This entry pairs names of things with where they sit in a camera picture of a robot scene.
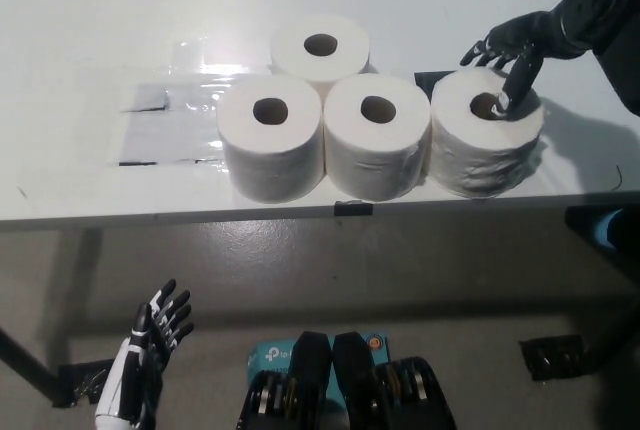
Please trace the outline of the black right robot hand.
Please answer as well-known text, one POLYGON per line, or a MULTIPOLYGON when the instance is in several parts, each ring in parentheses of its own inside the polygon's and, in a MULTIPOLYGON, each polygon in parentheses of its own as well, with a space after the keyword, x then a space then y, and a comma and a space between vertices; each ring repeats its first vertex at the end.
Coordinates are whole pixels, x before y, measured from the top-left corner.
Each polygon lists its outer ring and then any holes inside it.
POLYGON ((537 11, 502 23, 474 43, 460 60, 461 66, 487 66, 503 69, 514 61, 502 90, 499 106, 493 110, 505 118, 524 100, 537 78, 544 60, 565 57, 559 23, 551 11, 537 11))

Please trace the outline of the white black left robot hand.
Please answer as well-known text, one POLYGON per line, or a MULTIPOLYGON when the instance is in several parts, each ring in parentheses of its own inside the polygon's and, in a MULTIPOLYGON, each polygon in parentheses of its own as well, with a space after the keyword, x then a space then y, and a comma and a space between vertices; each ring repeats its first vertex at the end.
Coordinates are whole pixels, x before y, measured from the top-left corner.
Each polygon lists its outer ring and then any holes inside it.
POLYGON ((163 373, 194 324, 190 292, 175 295, 169 280, 137 311, 122 341, 95 411, 97 429, 154 429, 163 373))

